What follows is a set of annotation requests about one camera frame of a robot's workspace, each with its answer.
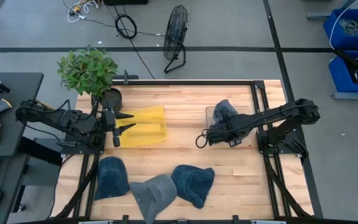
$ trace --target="black fan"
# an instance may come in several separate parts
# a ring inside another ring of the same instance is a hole
[[[185,41],[187,27],[187,9],[182,5],[175,6],[168,21],[167,32],[165,33],[164,57],[171,61],[164,69],[165,73],[171,72],[186,64],[186,48],[183,45],[183,41]],[[183,63],[175,68],[168,69],[172,62],[178,59],[181,50],[183,50]]]

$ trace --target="baseball cap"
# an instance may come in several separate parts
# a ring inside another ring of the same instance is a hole
[[[177,196],[175,184],[165,174],[153,177],[143,183],[131,182],[130,186],[147,224],[152,224],[157,214],[167,208]]]
[[[191,202],[196,208],[203,208],[214,182],[215,172],[212,168],[179,165],[173,170],[171,178],[179,197]]]
[[[114,156],[100,160],[94,200],[123,196],[128,191],[128,176],[123,161]]]

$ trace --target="fan stand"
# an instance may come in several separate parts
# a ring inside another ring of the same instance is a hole
[[[174,67],[174,68],[168,69],[168,67],[172,64],[172,62],[175,60],[178,60],[179,58],[176,57],[176,58],[172,59],[171,62],[164,69],[165,74],[168,74],[168,72],[171,72],[172,70],[180,68],[186,64],[186,47],[183,44],[181,45],[181,47],[183,49],[183,63],[181,65]]]

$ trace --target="white cable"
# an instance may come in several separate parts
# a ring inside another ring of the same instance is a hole
[[[329,45],[331,46],[331,48],[334,50],[334,47],[331,43],[331,39],[333,38],[333,33],[334,33],[334,29],[335,29],[335,25],[338,23],[339,19],[341,18],[341,16],[348,10],[350,9],[354,3],[352,3],[349,7],[347,7],[345,10],[343,10],[343,12],[338,16],[338,18],[336,19],[334,25],[333,25],[333,29],[331,30],[331,35],[329,36]]]
[[[74,5],[70,6],[68,9],[67,9],[67,21],[68,22],[77,22],[78,20],[80,20],[81,18],[77,18],[76,20],[74,21],[71,21],[70,20],[70,10],[72,9],[72,7],[74,6],[77,6],[79,5],[81,2],[83,2],[83,0],[80,0],[79,2],[75,3]],[[81,7],[84,9],[85,13],[89,13],[90,9],[88,8],[88,6],[93,6],[94,4],[91,3],[91,2],[86,2],[84,3],[84,5]]]

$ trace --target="fan grille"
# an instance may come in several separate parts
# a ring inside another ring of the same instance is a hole
[[[164,57],[168,60],[174,60],[178,57],[180,49],[185,41],[188,23],[187,9],[175,6],[168,21],[167,31],[165,33]]]

